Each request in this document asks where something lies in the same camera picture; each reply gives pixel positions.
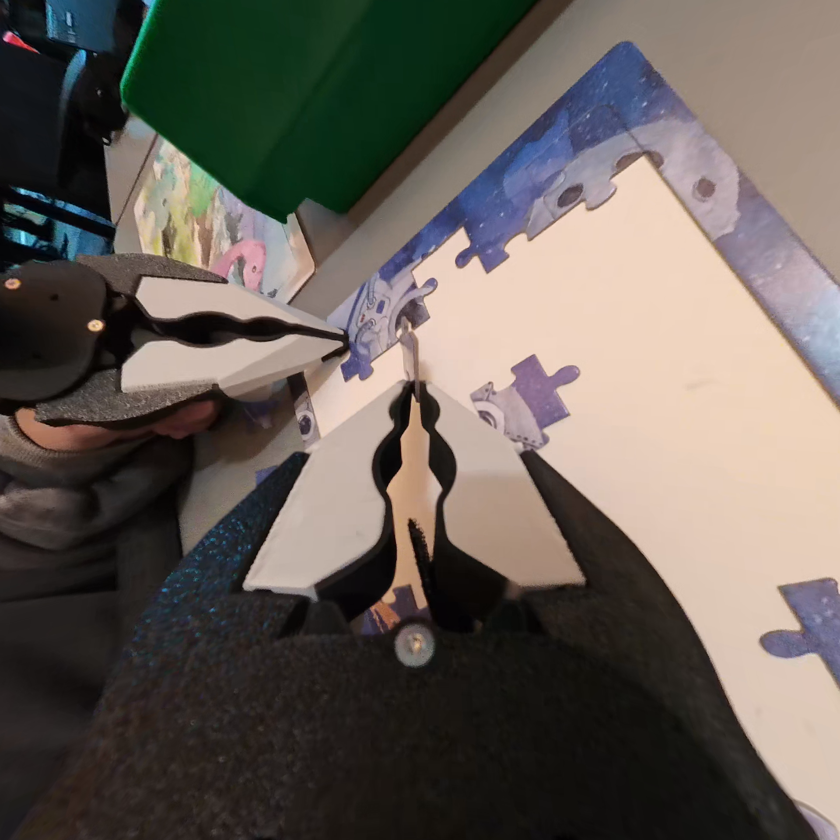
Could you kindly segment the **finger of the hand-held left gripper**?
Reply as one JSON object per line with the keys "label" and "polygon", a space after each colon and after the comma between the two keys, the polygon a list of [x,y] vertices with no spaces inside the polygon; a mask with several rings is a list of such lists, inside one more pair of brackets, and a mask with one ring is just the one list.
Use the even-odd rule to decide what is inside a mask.
{"label": "finger of the hand-held left gripper", "polygon": [[187,386],[215,386],[240,397],[303,372],[330,354],[342,353],[344,333],[289,334],[270,341],[235,339],[197,347],[171,340],[150,341],[122,365],[125,393]]}
{"label": "finger of the hand-held left gripper", "polygon": [[147,276],[134,299],[157,333],[183,342],[267,342],[297,336],[348,340],[340,328],[226,281]]}

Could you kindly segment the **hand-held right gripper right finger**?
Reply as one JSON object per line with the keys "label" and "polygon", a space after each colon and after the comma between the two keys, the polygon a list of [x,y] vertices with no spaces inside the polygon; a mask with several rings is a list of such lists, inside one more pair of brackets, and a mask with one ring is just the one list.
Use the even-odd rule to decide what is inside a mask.
{"label": "hand-held right gripper right finger", "polygon": [[584,586],[585,575],[514,445],[436,385],[419,386],[435,503],[434,592],[484,623],[523,592]]}

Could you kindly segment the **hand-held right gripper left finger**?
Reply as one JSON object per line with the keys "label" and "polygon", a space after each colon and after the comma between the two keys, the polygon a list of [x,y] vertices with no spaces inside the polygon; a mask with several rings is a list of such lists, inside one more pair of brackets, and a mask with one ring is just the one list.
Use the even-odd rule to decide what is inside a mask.
{"label": "hand-held right gripper left finger", "polygon": [[244,591],[330,602],[348,622],[382,599],[396,572],[387,487],[411,403],[412,386],[395,383],[310,449]]}

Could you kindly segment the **astronaut helmet puzzle piece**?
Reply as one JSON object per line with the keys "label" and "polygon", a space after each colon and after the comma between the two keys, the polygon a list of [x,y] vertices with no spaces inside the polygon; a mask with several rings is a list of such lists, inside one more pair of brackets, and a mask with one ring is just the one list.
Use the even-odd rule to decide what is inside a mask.
{"label": "astronaut helmet puzzle piece", "polygon": [[419,345],[416,332],[408,318],[402,318],[397,331],[398,342],[402,348],[403,370],[407,383],[411,386],[417,403],[421,401],[421,375],[419,364]]}

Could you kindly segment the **blue space puzzle tray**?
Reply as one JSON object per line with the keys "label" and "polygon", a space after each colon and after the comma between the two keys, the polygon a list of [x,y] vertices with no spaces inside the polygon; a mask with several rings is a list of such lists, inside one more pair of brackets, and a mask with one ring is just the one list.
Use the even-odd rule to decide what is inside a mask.
{"label": "blue space puzzle tray", "polygon": [[838,826],[838,686],[779,586],[838,582],[838,282],[632,43],[586,71],[330,320],[325,435],[402,372],[383,318],[427,292],[424,373],[469,395],[536,354],[570,415],[541,457],[646,554],[753,744]]}

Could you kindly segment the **person's left forearm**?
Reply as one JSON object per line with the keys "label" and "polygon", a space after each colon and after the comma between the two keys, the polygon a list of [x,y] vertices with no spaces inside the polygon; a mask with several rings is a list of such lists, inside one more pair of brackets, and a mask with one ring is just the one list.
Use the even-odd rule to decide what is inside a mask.
{"label": "person's left forearm", "polygon": [[112,550],[187,474],[193,444],[152,436],[88,451],[37,446],[2,417],[2,568],[59,568]]}

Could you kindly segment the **grey desk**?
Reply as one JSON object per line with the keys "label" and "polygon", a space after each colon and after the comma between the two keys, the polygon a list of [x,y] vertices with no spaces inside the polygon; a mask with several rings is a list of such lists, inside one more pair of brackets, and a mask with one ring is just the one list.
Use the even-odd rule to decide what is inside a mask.
{"label": "grey desk", "polygon": [[804,247],[838,270],[838,2],[538,2],[351,212],[292,299],[326,318],[586,71],[634,44]]}

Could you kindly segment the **person's left hand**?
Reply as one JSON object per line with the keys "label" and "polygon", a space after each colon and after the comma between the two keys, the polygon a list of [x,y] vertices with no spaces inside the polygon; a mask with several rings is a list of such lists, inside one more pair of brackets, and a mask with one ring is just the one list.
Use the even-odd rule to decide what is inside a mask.
{"label": "person's left hand", "polygon": [[216,401],[191,402],[163,419],[133,429],[107,429],[85,424],[49,426],[35,419],[33,409],[21,409],[15,422],[35,445],[54,452],[85,452],[150,437],[181,440],[207,431],[221,412]]}

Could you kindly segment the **colourful dinosaur puzzle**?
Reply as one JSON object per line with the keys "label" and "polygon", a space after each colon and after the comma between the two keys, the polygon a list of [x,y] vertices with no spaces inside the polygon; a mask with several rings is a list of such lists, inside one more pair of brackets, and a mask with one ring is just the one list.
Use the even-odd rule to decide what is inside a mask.
{"label": "colourful dinosaur puzzle", "polygon": [[247,206],[162,141],[134,205],[142,251],[211,270],[231,284],[290,302],[316,263],[298,218]]}

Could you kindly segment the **blue orange star puzzle piece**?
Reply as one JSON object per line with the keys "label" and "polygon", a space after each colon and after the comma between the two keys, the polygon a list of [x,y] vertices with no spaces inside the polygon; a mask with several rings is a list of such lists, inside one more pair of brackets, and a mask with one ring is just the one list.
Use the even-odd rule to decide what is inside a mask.
{"label": "blue orange star puzzle piece", "polygon": [[390,601],[379,601],[364,612],[360,630],[362,636],[388,634],[405,621],[430,618],[427,605],[417,603],[411,584],[394,587],[390,595]]}

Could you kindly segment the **purple grey banded puzzle piece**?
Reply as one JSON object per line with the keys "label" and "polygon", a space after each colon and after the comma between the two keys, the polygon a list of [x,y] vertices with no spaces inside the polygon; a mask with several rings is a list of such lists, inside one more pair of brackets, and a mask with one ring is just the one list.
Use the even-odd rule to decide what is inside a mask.
{"label": "purple grey banded puzzle piece", "polygon": [[573,383],[581,374],[573,365],[554,373],[543,368],[536,354],[511,367],[512,382],[500,390],[488,382],[469,398],[479,418],[523,449],[537,450],[549,441],[545,429],[570,415],[559,388]]}

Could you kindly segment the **green plastic bin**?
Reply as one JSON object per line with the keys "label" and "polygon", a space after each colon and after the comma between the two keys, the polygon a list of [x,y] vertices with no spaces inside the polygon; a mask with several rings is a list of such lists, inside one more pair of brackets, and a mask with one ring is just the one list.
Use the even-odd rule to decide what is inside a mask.
{"label": "green plastic bin", "polygon": [[533,5],[154,2],[122,100],[261,213],[345,213]]}

